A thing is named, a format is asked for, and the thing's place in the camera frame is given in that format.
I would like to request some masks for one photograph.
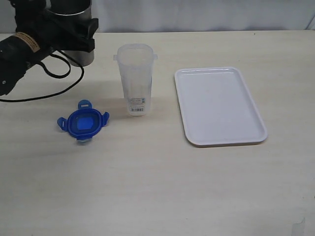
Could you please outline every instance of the white plastic tray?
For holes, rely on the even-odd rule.
[[[266,127],[238,69],[182,69],[175,83],[187,139],[197,146],[256,144]]]

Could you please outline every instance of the wooden table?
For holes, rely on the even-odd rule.
[[[0,39],[8,37],[2,34]],[[82,83],[56,98],[0,104],[1,236],[289,236],[306,217],[315,235],[315,32],[97,34]],[[158,55],[153,110],[126,115],[117,49]],[[51,71],[66,66],[44,61]],[[257,146],[196,148],[184,136],[174,85],[180,68],[241,70],[267,126]],[[27,72],[5,98],[46,95],[80,75]],[[79,100],[111,114],[79,146],[56,125]]]

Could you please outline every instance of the white wall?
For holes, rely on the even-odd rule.
[[[304,30],[315,0],[94,0],[100,31]],[[14,31],[0,0],[0,32]]]

